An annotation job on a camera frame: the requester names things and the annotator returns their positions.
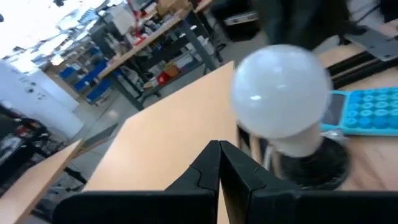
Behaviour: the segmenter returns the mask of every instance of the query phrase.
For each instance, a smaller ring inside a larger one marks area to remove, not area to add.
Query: light bulb
[[[311,154],[322,141],[319,121],[330,96],[330,76],[318,58],[293,45],[271,45],[248,55],[231,88],[242,128],[292,157]]]

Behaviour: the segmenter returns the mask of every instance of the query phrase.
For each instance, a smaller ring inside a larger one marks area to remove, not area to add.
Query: workbench
[[[74,158],[81,144],[83,141],[77,141],[28,169],[0,198],[1,223],[22,223]]]
[[[339,46],[319,58],[327,67],[361,51],[355,45]],[[238,146],[236,118],[229,103],[233,74],[234,63],[227,63],[127,119],[84,190],[163,190],[210,140]],[[396,68],[344,90],[382,86],[398,86]],[[397,145],[398,138],[350,137],[353,169],[342,190],[398,190]],[[222,190],[218,206],[218,223],[228,223]]]
[[[202,6],[198,6],[198,9],[203,9],[206,7],[211,1],[205,1]],[[124,55],[120,57],[113,58],[113,61],[98,75],[99,79],[103,79],[104,77],[110,77],[112,79],[112,82],[114,83],[114,86],[124,95],[129,102],[136,107],[138,110],[143,110],[144,106],[142,105],[142,102],[139,101],[136,97],[134,97],[124,86],[123,84],[114,76],[110,75],[112,74],[116,69],[119,68],[124,62],[129,60],[131,57],[133,57],[135,54],[146,48],[149,44],[151,44],[153,41],[155,41],[158,37],[163,35],[165,32],[167,32],[169,29],[171,29],[174,26],[178,26],[179,29],[185,33],[185,37],[188,39],[188,41],[193,45],[199,56],[201,57],[201,62],[192,68],[188,69],[188,71],[184,72],[183,74],[179,74],[179,77],[182,77],[195,68],[199,67],[201,64],[205,64],[206,68],[209,71],[213,71],[216,69],[216,65],[213,61],[213,59],[210,57],[210,55],[207,53],[205,48],[202,46],[200,41],[197,39],[197,36],[195,35],[195,32],[191,30],[191,25],[187,21],[187,16],[196,16],[195,12],[193,10],[186,11],[185,9],[178,11],[176,14],[174,14],[169,20],[165,21],[162,26],[157,29],[153,34],[148,36],[145,40],[143,40],[140,44],[135,46],[133,49],[130,51],[126,52]],[[158,62],[161,60],[161,58],[156,58],[155,61]],[[131,82],[126,77],[123,77],[128,84],[132,85]],[[155,90],[147,90],[146,92],[142,93],[143,100],[145,97],[148,97],[150,94],[157,92]]]

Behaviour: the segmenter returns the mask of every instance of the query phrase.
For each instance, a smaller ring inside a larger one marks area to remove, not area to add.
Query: floor
[[[349,7],[351,9],[351,12],[353,13],[353,18],[360,18],[365,12],[372,8],[373,2],[374,1],[372,0],[350,1]],[[367,18],[365,18],[360,24],[364,24],[374,29],[377,29],[382,23],[383,22],[381,16],[377,12],[374,12],[370,14]],[[225,62],[234,60],[235,63],[238,64],[245,56],[265,46],[265,44],[266,38],[262,34],[258,34],[257,36],[255,36],[255,38],[249,41],[228,43],[227,47],[221,51],[221,55],[224,58]],[[337,38],[331,38],[322,45],[320,45],[317,49],[315,49],[314,52],[316,54],[322,53],[335,47],[336,44]],[[194,70],[191,74],[186,75],[185,77],[165,87],[161,91],[162,96],[166,97],[173,92],[181,89],[185,85],[188,85],[189,83],[194,82],[196,79],[199,79],[202,76],[202,71],[203,66]],[[146,100],[144,106],[148,107],[151,104],[156,103],[157,101],[159,101],[159,99],[156,96],[152,96]],[[85,126],[77,134],[77,136],[75,136],[75,138],[71,140],[75,141],[83,137],[89,138],[104,130],[105,128],[115,123],[119,123],[116,130],[114,131],[115,135],[115,133],[117,133],[123,125],[123,122],[137,112],[138,110],[136,110],[128,102],[128,100],[120,95],[117,91],[114,91],[109,97],[109,100],[100,107],[90,106],[83,101],[81,102],[79,108],[76,110],[75,114],[82,121],[85,122]],[[99,161],[102,159],[109,146],[111,145],[113,137],[108,142],[94,148],[91,152],[87,152],[86,154],[72,160],[69,166],[71,168],[79,170],[86,179],[89,179]],[[60,178],[58,182],[67,187],[74,187],[79,184],[65,175]],[[38,220],[35,217],[30,217],[27,220],[27,223],[38,224],[42,223],[42,221]]]

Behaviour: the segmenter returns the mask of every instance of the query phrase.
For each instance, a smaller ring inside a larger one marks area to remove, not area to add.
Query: blue silicone keyboard
[[[345,134],[398,136],[398,87],[332,91],[345,95],[338,126],[322,124],[322,130],[340,128]]]

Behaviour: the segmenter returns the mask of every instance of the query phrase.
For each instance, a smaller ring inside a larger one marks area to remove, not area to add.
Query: shelf
[[[150,89],[148,89],[148,90],[144,90],[144,92],[143,92],[143,94],[142,94],[141,103],[143,103],[143,102],[146,100],[146,98],[148,98],[148,97],[152,96],[153,94],[157,93],[158,91],[160,91],[161,89],[163,89],[163,88],[166,87],[167,85],[169,85],[169,84],[171,84],[171,83],[173,83],[173,82],[179,80],[180,78],[182,78],[182,77],[184,77],[185,75],[187,75],[188,73],[194,71],[195,69],[197,69],[198,67],[200,67],[200,66],[203,65],[203,64],[204,64],[203,61],[202,61],[202,62],[197,62],[197,63],[191,65],[191,66],[188,68],[187,71],[185,71],[185,72],[183,72],[183,73],[181,73],[181,74],[178,74],[178,75],[176,75],[175,77],[171,78],[167,83],[165,83],[165,84],[163,84],[163,85],[155,86],[155,87],[150,88]]]

